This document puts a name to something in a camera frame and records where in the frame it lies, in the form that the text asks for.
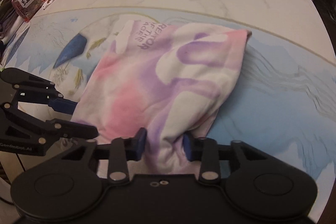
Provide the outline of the pink purple tie-dye sweatshirt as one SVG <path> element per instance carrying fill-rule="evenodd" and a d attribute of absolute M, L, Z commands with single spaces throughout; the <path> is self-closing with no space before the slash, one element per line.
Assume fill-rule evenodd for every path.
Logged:
<path fill-rule="evenodd" d="M 225 26 L 127 22 L 94 69 L 72 121 L 95 126 L 110 143 L 147 130 L 136 173 L 199 171 L 183 133 L 204 137 L 233 91 L 251 33 Z"/>

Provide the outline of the beige folded clothes pile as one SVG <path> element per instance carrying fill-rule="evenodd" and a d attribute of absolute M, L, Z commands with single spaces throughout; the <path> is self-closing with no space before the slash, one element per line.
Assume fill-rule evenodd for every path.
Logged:
<path fill-rule="evenodd" d="M 13 6 L 13 0 L 1 0 L 1 40 L 4 44 L 23 23 L 22 17 Z"/>

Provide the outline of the blue patterned table mat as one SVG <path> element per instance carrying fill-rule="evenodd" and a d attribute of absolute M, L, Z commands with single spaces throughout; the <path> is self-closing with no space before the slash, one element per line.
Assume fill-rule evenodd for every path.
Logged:
<path fill-rule="evenodd" d="M 241 23 L 167 9 L 100 8 L 39 15 L 20 26 L 1 64 L 49 79 L 70 100 L 82 94 L 112 40 L 130 20 L 164 24 Z M 240 139 L 317 181 L 335 178 L 335 66 L 256 28 L 237 85 L 210 137 Z"/>

